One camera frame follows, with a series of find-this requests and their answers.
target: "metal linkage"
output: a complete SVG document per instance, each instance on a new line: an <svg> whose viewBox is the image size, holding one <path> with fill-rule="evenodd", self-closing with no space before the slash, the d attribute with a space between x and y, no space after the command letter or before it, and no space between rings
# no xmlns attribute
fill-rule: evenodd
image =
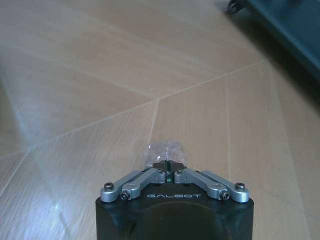
<svg viewBox="0 0 320 240"><path fill-rule="evenodd" d="M116 181L114 184L112 182L107 182L103 188L100 190L100 199L102 202L110 203L117 200L119 194L122 191L123 184L133 181L139 175L142 175L141 171L133 171L127 176Z"/></svg>
<svg viewBox="0 0 320 240"><path fill-rule="evenodd" d="M120 197L123 200L136 199L148 184L163 184L165 182L166 173L164 171L156 168L150 168L134 181L124 184L122 186Z"/></svg>
<svg viewBox="0 0 320 240"><path fill-rule="evenodd" d="M227 200L230 197L226 186L193 171L190 168L179 169L174 173L174 182L176 184L195 184L206 191L210 198L218 200Z"/></svg>
<svg viewBox="0 0 320 240"><path fill-rule="evenodd" d="M201 174L213 181L216 181L220 184L225 185L225 187L227 188L227 191L230 193L231 195L231 199L238 202L238 203L246 203L249 201L249 197L250 197L250 192L249 190L246 188L246 186L241 183L241 182L237 182L236 184L214 174L211 171L202 171Z"/></svg>

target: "clear plastic bag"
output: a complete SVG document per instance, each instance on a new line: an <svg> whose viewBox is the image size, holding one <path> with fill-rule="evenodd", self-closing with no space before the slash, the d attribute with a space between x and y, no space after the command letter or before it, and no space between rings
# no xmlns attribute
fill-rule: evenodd
<svg viewBox="0 0 320 240"><path fill-rule="evenodd" d="M143 159L146 167L152 167L154 163L162 160L172 160L187 165L187 157L183 147L178 141L160 141L147 146Z"/></svg>

